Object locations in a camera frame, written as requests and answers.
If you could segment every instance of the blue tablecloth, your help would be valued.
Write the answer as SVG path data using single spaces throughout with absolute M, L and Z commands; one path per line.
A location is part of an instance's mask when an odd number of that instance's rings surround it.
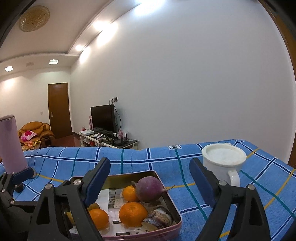
M 241 186 L 254 184 L 265 206 L 271 232 L 271 240 L 280 240 L 295 219 L 296 175 L 294 169 L 272 155 L 244 140 L 227 140 L 241 148 L 248 156 L 239 173 Z M 166 187 L 176 185 L 170 196 L 183 217 L 183 226 L 176 240 L 195 240 L 211 213 L 211 207 L 203 201 L 189 172 L 189 161 L 199 157 L 202 148 L 213 142 L 175 145 L 145 150 L 77 147 L 51 147 L 26 151 L 30 167 L 35 168 L 37 177 L 24 182 L 25 188 L 15 200 L 38 200 L 47 183 L 54 186 L 72 176 L 84 176 L 102 158 L 111 161 L 110 174 L 155 170 Z M 0 174 L 4 167 L 0 164 Z M 227 239 L 231 228 L 235 206 L 232 205 L 221 240 Z

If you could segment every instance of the black tv screen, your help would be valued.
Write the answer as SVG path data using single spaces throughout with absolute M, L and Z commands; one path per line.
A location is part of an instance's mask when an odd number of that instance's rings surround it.
M 91 118 L 94 128 L 116 132 L 114 105 L 91 107 Z

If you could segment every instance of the pink cylindrical bottle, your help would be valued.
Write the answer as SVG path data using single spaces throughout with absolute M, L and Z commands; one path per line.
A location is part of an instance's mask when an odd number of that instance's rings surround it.
M 0 117 L 0 156 L 8 174 L 17 173 L 28 167 L 14 115 Z

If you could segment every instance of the mug handle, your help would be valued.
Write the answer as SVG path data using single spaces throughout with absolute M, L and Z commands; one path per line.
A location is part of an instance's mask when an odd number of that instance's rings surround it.
M 239 187 L 240 186 L 240 179 L 239 179 L 239 174 L 237 173 L 237 171 L 235 169 L 229 170 L 228 175 L 230 177 L 231 186 Z

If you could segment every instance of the pink pillow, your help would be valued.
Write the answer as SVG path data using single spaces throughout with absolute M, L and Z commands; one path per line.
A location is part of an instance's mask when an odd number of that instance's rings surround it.
M 35 132 L 32 132 L 32 131 L 26 131 L 21 139 L 25 142 L 25 141 L 29 141 L 31 140 L 34 136 L 37 136 L 38 134 L 36 134 Z

